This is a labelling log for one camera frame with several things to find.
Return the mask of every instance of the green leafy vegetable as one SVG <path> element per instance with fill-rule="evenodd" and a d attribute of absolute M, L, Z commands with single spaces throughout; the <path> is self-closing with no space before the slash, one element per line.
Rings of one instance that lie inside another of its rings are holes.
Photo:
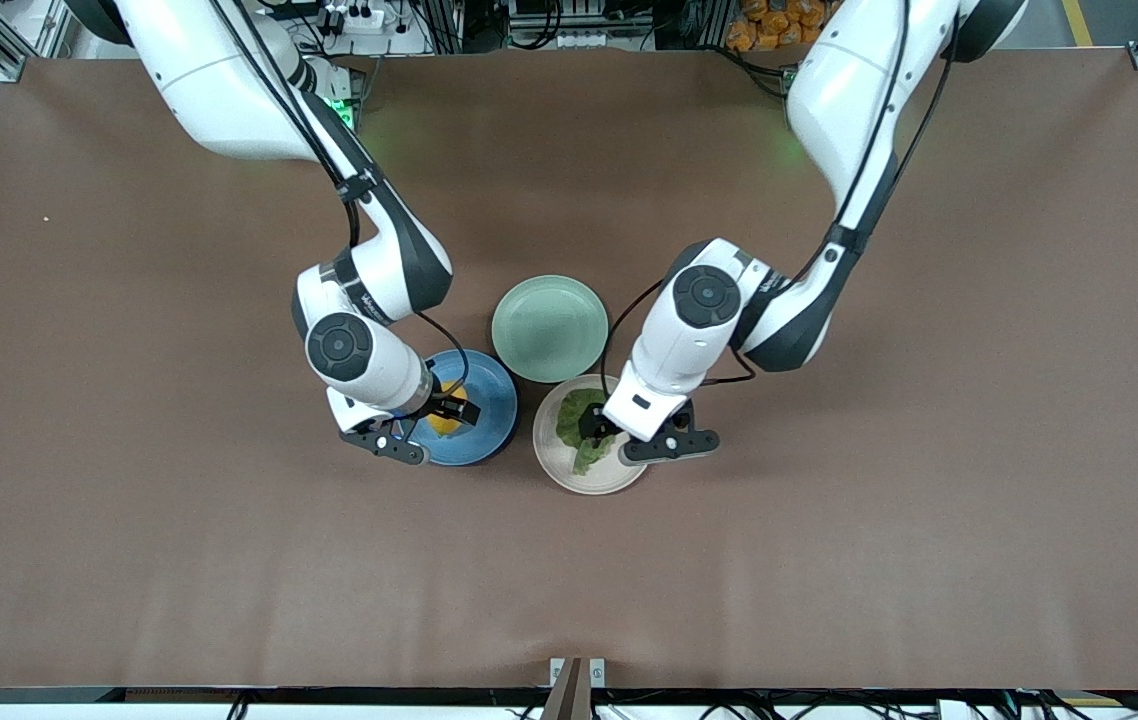
<path fill-rule="evenodd" d="M 575 475 L 586 475 L 587 467 L 609 455 L 609 447 L 615 445 L 615 438 L 610 436 L 600 441 L 600 447 L 592 447 L 591 439 L 583 439 L 578 432 L 578 419 L 586 413 L 587 406 L 593 402 L 604 405 L 605 399 L 605 394 L 600 388 L 582 388 L 569 391 L 560 404 L 560 411 L 556 413 L 556 437 L 560 438 L 560 442 L 578 448 L 578 454 L 574 455 Z"/>

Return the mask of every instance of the brown table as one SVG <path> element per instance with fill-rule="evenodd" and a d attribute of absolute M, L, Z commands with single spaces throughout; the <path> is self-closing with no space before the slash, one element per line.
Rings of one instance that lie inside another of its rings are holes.
<path fill-rule="evenodd" d="M 715 56 L 394 60 L 371 102 L 470 346 L 520 279 L 616 313 L 716 234 L 797 268 L 833 208 Z M 1138 687 L 1122 50 L 958 68 L 815 363 L 698 394 L 719 455 L 616 496 L 541 473 L 531 384 L 481 467 L 337 441 L 289 291 L 343 238 L 318 167 L 200 150 L 139 65 L 1 88 L 0 685 Z"/>

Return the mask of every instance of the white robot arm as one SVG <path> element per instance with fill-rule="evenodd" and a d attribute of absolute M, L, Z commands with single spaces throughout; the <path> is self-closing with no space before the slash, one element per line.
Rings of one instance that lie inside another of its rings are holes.
<path fill-rule="evenodd" d="M 437 396 L 417 351 L 387 329 L 435 307 L 453 281 L 450 256 L 406 208 L 364 146 L 306 86 L 308 65 L 284 28 L 239 0 L 116 0 L 125 31 L 182 129 L 231 158 L 305 159 L 325 168 L 348 208 L 351 242 L 298 275 L 292 315 L 328 389 L 345 441 L 421 464 L 424 448 L 389 421 L 429 411 L 475 421 Z M 357 243 L 354 206 L 377 226 Z"/>
<path fill-rule="evenodd" d="M 899 111 L 940 47 L 971 61 L 1016 26 L 1026 0 L 846 0 L 799 67 L 787 118 L 831 185 L 838 214 L 799 278 L 716 240 L 685 249 L 602 409 L 597 435 L 625 430 L 622 461 L 648 464 L 714 452 L 693 428 L 692 394 L 725 346 L 766 372 L 799 369 L 893 190 Z"/>

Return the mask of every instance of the blue plate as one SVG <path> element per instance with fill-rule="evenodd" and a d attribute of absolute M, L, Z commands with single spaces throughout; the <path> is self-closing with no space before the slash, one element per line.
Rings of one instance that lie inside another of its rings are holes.
<path fill-rule="evenodd" d="M 502 450 L 511 433 L 516 431 L 517 395 L 516 383 L 498 361 L 483 351 L 467 350 L 470 369 L 467 372 L 467 399 L 481 409 L 476 427 L 463 425 L 447 436 L 437 433 L 419 420 L 410 441 L 418 442 L 431 453 L 436 465 L 472 465 Z M 431 356 L 431 372 L 440 379 L 440 388 L 451 384 L 463 374 L 463 359 L 456 350 L 440 351 Z"/>

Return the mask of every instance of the yellow tape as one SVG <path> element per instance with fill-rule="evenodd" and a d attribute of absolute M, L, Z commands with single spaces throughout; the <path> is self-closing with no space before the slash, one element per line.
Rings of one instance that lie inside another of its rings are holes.
<path fill-rule="evenodd" d="M 1067 14 L 1071 36 L 1077 47 L 1094 47 L 1094 38 L 1089 35 L 1089 26 L 1085 24 L 1085 13 L 1080 9 L 1080 0 L 1062 0 L 1062 10 Z"/>

